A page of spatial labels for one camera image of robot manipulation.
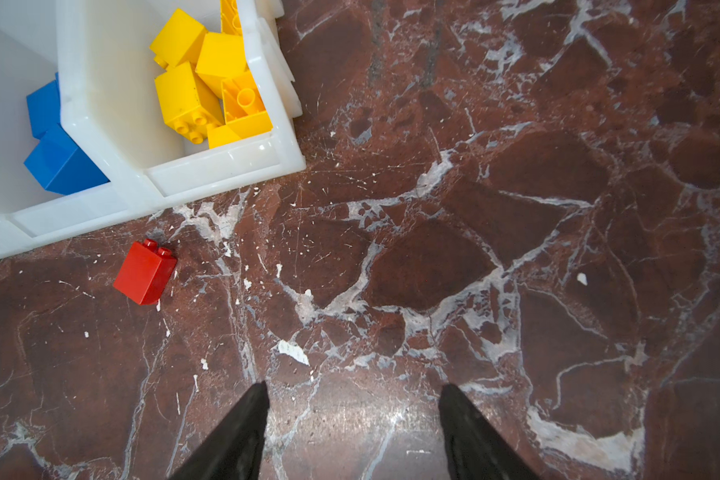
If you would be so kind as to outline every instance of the toy block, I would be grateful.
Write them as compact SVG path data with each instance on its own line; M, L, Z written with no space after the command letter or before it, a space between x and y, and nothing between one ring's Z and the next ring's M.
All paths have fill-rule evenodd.
M195 72L218 98L222 96L222 80L236 77L247 68L242 37L223 33L206 35Z
M167 248L147 238L134 242L112 286L139 305L157 303L170 280L176 258Z
M201 144L209 129L224 123L219 99L192 71L191 63L155 78L155 87L163 121L192 143Z
M226 124L233 132L240 136L240 139L249 138L263 134L272 129L272 121L266 110L254 115L246 115Z
M221 33L242 35L236 0L221 0Z
M54 124L24 161L32 176L50 192L69 195L105 184L108 178L85 152Z
M231 122L236 118L242 118L247 115L246 111L237 104L237 94L240 88L232 81L231 78L225 78L221 82L221 102L224 109L224 121Z
M257 114L259 111L265 110L264 103L261 102L259 89L256 88L256 82L253 81L251 72L245 72L234 78L225 78L221 82L221 86L224 121L231 122L236 118L245 117L248 114Z
M41 139L49 128L61 123L61 99L57 80L27 95L32 136Z
M229 125L222 125L208 132L208 148L221 147L238 140L240 136L230 129Z
M150 45L155 62L165 70L171 70L184 62L197 63L207 33L208 30L200 22L177 8Z

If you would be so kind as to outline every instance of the plastic storage container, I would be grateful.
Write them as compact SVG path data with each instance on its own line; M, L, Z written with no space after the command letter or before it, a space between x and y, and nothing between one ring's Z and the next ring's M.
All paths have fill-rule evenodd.
M237 0L272 131L208 150L164 125L149 45L176 8L220 31L218 0L0 0L0 258L303 170L302 113L278 45L280 0ZM22 165L27 94L59 72L61 124L110 182L61 197Z

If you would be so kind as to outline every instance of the red lego duplo brick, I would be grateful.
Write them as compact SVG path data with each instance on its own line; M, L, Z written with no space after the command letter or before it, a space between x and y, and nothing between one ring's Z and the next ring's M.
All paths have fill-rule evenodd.
M176 258L147 238L130 246L113 286L139 305L157 303L170 279Z

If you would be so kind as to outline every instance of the marble floor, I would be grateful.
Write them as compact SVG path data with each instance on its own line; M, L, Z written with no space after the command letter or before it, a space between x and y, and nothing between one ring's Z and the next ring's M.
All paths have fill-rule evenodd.
M446 478L453 382L544 479L720 479L720 2L285 4L306 171L0 261L0 478L164 478L266 380L261 478Z

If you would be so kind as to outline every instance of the blue lego duplo brick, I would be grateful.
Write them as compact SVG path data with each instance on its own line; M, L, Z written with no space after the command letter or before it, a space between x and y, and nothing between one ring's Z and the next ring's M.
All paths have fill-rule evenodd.
M49 192L69 195L105 184L108 178L58 124L50 127L24 161Z
M42 88L27 95L29 122L32 136L41 139L49 128L61 123L61 97L59 82L53 80Z

